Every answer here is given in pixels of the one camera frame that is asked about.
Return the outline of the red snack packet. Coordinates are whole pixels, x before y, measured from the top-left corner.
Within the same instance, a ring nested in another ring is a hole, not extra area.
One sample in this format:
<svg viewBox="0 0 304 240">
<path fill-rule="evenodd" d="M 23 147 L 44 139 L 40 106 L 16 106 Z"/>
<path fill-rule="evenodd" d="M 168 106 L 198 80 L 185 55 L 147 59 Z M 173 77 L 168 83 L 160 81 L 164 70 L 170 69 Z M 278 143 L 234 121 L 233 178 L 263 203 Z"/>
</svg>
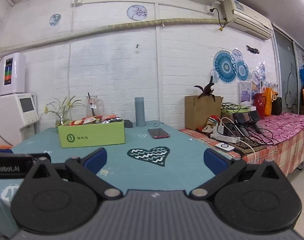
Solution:
<svg viewBox="0 0 304 240">
<path fill-rule="evenodd" d="M 73 120 L 70 123 L 70 126 L 80 126 L 80 125 L 100 124 L 100 123 L 101 123 L 100 116 L 89 116 L 86 118 L 82 118 L 80 120 Z"/>
</svg>

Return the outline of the white machine with screen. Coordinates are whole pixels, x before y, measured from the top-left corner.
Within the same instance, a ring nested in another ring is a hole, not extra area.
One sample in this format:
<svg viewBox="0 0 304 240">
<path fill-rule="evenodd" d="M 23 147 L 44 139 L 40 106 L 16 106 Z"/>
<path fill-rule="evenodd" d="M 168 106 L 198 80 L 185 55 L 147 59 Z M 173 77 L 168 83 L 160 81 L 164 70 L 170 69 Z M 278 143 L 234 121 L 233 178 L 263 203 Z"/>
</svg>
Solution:
<svg viewBox="0 0 304 240">
<path fill-rule="evenodd" d="M 32 94 L 0 96 L 0 146 L 15 146 L 35 135 L 38 121 Z"/>
</svg>

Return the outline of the pink floral cloth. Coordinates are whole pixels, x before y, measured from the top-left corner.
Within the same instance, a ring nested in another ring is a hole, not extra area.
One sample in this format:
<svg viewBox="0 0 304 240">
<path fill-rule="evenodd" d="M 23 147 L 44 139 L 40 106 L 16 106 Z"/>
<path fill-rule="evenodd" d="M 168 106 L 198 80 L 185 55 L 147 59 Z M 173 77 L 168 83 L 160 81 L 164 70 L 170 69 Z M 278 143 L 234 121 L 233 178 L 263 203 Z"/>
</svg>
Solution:
<svg viewBox="0 0 304 240">
<path fill-rule="evenodd" d="M 249 139 L 261 145 L 276 145 L 291 139 L 304 130 L 304 115 L 282 113 L 271 115 L 256 123 L 259 128 L 248 127 Z"/>
</svg>

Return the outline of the white power strip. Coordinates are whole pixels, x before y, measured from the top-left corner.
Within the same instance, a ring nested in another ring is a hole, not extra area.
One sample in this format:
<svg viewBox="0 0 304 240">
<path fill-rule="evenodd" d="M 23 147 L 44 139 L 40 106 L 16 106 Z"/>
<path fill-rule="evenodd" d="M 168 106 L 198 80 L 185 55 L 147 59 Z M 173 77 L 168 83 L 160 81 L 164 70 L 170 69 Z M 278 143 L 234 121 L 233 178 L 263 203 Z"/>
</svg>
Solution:
<svg viewBox="0 0 304 240">
<path fill-rule="evenodd" d="M 213 128 L 213 132 L 210 135 L 210 137 L 217 141 L 227 142 L 232 144 L 235 144 L 239 141 L 240 137 L 223 135 L 223 131 L 224 131 L 224 126 L 222 124 L 217 124 L 215 128 Z"/>
</svg>

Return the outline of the flower vase with plant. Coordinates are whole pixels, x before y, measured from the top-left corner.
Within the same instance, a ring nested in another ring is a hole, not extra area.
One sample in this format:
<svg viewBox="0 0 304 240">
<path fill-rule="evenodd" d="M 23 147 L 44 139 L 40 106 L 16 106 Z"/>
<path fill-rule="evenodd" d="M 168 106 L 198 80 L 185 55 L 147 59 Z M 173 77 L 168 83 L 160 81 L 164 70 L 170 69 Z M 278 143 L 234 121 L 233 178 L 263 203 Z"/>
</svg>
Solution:
<svg viewBox="0 0 304 240">
<path fill-rule="evenodd" d="M 47 114 L 55 115 L 55 127 L 68 122 L 71 111 L 77 107 L 85 107 L 82 100 L 76 99 L 75 96 L 66 96 L 63 101 L 55 98 L 52 102 L 45 104 L 44 111 L 40 117 Z"/>
</svg>

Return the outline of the white water purifier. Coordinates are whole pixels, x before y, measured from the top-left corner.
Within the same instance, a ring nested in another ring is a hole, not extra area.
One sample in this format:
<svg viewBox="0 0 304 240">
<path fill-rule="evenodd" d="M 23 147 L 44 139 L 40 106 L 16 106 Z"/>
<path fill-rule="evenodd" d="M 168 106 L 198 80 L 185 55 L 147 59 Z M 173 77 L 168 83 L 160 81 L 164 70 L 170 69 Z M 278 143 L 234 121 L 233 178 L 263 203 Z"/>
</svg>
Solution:
<svg viewBox="0 0 304 240">
<path fill-rule="evenodd" d="M 26 65 L 22 53 L 0 58 L 0 96 L 25 92 Z"/>
</svg>

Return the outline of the glass pitcher with straw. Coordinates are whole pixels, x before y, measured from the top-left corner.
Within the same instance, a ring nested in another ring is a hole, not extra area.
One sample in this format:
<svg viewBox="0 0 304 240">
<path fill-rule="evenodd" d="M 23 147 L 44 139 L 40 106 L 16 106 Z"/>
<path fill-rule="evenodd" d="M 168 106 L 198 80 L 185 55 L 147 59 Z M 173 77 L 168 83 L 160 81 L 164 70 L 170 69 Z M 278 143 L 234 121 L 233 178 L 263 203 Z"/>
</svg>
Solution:
<svg viewBox="0 0 304 240">
<path fill-rule="evenodd" d="M 86 116 L 100 116 L 104 112 L 104 103 L 97 95 L 87 93 L 86 97 Z"/>
</svg>

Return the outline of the small black box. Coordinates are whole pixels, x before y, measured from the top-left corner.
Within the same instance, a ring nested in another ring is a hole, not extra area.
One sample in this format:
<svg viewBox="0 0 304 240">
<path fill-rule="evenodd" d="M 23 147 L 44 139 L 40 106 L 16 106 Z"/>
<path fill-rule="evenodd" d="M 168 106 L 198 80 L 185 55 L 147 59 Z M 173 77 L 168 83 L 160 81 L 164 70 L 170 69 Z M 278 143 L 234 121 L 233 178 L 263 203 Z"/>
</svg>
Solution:
<svg viewBox="0 0 304 240">
<path fill-rule="evenodd" d="M 133 123 L 130 120 L 124 120 L 125 128 L 133 128 Z"/>
</svg>

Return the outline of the brown cardboard box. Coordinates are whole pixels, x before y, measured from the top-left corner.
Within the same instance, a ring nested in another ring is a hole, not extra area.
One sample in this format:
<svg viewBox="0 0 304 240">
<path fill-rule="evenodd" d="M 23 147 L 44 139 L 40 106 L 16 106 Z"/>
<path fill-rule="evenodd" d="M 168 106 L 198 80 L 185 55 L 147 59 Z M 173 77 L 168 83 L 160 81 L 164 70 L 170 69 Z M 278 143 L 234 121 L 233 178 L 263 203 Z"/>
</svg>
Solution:
<svg viewBox="0 0 304 240">
<path fill-rule="evenodd" d="M 196 130 L 204 128 L 210 116 L 221 116 L 221 104 L 223 97 L 196 95 L 185 96 L 185 128 Z"/>
</svg>

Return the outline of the red-cased smartphone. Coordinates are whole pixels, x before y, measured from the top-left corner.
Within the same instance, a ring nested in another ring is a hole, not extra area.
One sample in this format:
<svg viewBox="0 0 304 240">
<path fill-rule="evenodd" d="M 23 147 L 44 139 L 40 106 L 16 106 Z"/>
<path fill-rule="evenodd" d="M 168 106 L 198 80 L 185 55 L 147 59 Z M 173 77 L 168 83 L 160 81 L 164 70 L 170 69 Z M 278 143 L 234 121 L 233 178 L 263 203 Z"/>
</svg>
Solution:
<svg viewBox="0 0 304 240">
<path fill-rule="evenodd" d="M 148 133 L 153 139 L 163 139 L 163 138 L 169 138 L 170 134 L 168 134 L 165 130 L 162 128 L 153 128 L 148 129 Z"/>
</svg>

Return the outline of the dark dried plant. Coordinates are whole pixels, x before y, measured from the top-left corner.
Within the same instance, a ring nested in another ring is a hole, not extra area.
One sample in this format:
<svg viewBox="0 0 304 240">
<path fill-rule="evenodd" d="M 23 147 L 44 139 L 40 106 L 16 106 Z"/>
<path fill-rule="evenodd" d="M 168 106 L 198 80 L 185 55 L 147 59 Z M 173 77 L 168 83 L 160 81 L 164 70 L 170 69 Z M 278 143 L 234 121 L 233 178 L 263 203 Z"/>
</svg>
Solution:
<svg viewBox="0 0 304 240">
<path fill-rule="evenodd" d="M 212 75 L 211 75 L 209 83 L 205 87 L 195 85 L 194 88 L 198 88 L 202 91 L 202 93 L 198 96 L 198 99 L 200 99 L 204 96 L 211 96 L 213 101 L 216 102 L 215 95 L 213 94 L 214 89 L 212 89 L 213 85 L 214 85 L 214 82 L 213 82 L 213 76 Z"/>
</svg>

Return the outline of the small blue paper fan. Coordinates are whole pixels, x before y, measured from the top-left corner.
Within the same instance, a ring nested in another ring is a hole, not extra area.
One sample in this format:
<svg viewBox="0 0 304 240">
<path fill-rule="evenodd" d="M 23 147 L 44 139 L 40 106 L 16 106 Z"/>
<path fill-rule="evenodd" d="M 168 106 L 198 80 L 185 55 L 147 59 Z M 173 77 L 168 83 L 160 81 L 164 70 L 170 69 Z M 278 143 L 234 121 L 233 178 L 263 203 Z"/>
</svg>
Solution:
<svg viewBox="0 0 304 240">
<path fill-rule="evenodd" d="M 249 78 L 249 68 L 245 61 L 238 60 L 236 62 L 237 77 L 240 81 L 246 81 Z"/>
</svg>

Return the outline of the large blue paper fan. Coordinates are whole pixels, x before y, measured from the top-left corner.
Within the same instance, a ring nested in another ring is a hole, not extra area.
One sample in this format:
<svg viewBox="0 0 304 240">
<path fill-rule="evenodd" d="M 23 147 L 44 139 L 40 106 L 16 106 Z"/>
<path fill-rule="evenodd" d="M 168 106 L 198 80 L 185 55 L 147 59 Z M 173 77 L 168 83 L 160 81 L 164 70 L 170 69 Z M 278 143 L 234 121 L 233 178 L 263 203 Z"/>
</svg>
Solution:
<svg viewBox="0 0 304 240">
<path fill-rule="evenodd" d="M 219 74 L 221 81 L 231 83 L 237 75 L 237 67 L 232 55 L 225 50 L 216 53 L 213 59 L 214 70 Z"/>
</svg>

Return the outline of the air conditioner unit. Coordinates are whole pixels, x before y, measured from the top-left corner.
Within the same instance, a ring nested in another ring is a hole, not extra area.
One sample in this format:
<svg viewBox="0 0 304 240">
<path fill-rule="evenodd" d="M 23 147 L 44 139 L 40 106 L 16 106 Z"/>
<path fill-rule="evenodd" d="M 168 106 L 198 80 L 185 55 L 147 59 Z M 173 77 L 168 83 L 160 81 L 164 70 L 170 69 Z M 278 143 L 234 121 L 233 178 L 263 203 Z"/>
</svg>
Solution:
<svg viewBox="0 0 304 240">
<path fill-rule="evenodd" d="M 231 28 L 247 34 L 269 40 L 273 35 L 271 21 L 252 8 L 236 0 L 224 0 L 220 4 L 223 18 Z"/>
</svg>

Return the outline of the round white wireless charger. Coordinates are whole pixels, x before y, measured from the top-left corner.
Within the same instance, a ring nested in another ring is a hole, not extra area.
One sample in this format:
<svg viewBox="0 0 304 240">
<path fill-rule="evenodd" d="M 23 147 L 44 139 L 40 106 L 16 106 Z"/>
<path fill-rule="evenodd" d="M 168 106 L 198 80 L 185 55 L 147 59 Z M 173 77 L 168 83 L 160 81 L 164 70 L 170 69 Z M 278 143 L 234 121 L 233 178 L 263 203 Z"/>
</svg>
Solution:
<svg viewBox="0 0 304 240">
<path fill-rule="evenodd" d="M 217 143 L 217 144 L 215 145 L 215 147 L 217 147 L 217 148 L 219 148 L 219 149 L 221 149 L 221 150 L 223 150 L 223 151 L 226 151 L 226 152 L 231 152 L 231 151 L 234 150 L 234 147 L 233 147 L 233 146 L 231 146 L 231 145 L 229 145 L 229 144 L 226 144 L 226 143 L 224 143 L 224 142 Z"/>
</svg>

